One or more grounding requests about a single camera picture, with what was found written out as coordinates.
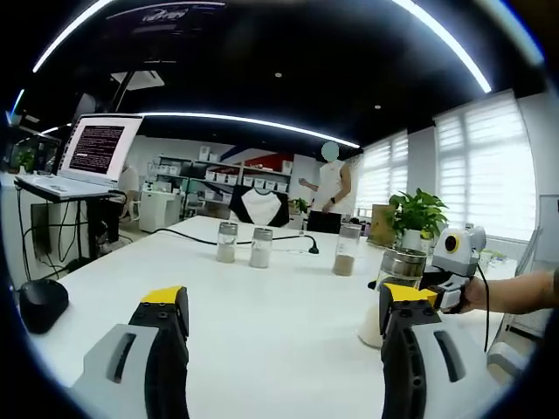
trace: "ceiling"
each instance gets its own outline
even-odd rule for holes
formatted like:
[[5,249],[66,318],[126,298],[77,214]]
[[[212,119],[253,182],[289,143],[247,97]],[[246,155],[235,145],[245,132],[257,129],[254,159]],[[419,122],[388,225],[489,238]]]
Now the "ceiling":
[[[153,7],[131,11],[163,1],[117,0],[32,73],[60,28],[94,2],[54,3],[44,10],[37,6],[27,17],[29,37],[20,39],[13,54],[18,71],[10,87],[12,103],[24,87],[18,112],[39,118],[25,122],[39,131],[71,120],[82,93],[114,110],[115,72],[157,71],[165,82],[126,92],[120,112],[236,115],[310,129],[362,147],[398,130],[428,127],[433,115],[485,95],[455,53],[390,0],[157,8],[166,14]],[[524,96],[543,89],[539,72],[475,2],[417,3],[459,41],[494,92],[513,88]],[[324,142],[276,128],[191,118],[146,119],[141,134],[304,155],[317,153]]]

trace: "white table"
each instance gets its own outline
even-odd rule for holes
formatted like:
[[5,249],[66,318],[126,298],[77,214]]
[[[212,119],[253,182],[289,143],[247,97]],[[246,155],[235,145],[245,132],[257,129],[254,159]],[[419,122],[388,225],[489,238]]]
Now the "white table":
[[[174,229],[214,240],[220,220],[195,217]],[[239,225],[239,241],[252,225]],[[275,229],[276,237],[293,230]],[[214,246],[158,233],[111,253],[62,279],[71,304],[53,329],[32,336],[53,375],[71,386],[86,352],[116,323],[128,323],[149,291],[188,288],[190,351],[187,400],[191,417],[381,417],[384,381],[380,353],[356,331],[374,293],[383,252],[362,239],[355,274],[330,269],[337,236],[274,242],[269,269],[248,266],[250,246],[236,264],[215,261]],[[509,277],[514,267],[491,269]],[[500,317],[492,315],[493,333]],[[485,314],[445,316],[465,325],[482,345]]]

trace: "human hand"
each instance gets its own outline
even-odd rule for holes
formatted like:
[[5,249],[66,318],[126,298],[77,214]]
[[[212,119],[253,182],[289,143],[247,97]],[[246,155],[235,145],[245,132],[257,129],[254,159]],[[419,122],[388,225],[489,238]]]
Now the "human hand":
[[331,202],[331,201],[328,201],[328,202],[326,203],[326,205],[324,205],[324,206],[322,207],[322,212],[330,212],[330,210],[332,209],[332,206],[333,206],[332,202]]
[[486,308],[486,286],[480,278],[473,277],[469,284],[466,285],[464,299],[466,302],[460,311],[461,313],[468,313],[476,308]]

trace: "laptop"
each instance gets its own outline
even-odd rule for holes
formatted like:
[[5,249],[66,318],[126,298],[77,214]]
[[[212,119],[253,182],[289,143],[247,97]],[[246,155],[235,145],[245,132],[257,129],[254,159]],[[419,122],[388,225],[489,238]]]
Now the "laptop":
[[124,161],[143,117],[87,114],[75,124],[56,175],[17,175],[16,179],[60,199],[104,196],[118,189]]

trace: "white tank top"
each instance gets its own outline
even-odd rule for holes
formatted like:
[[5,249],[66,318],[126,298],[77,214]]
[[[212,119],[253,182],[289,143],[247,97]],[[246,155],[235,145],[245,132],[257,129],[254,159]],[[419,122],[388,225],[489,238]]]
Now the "white tank top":
[[[342,170],[344,164],[343,161],[335,160],[321,167],[321,182],[318,185],[318,190],[314,193],[314,211],[322,211],[322,207],[330,201],[330,198],[333,198],[342,190],[342,176],[340,175],[340,170]],[[329,212],[351,214],[351,202],[348,197],[349,196],[345,196],[341,201],[336,203]]]

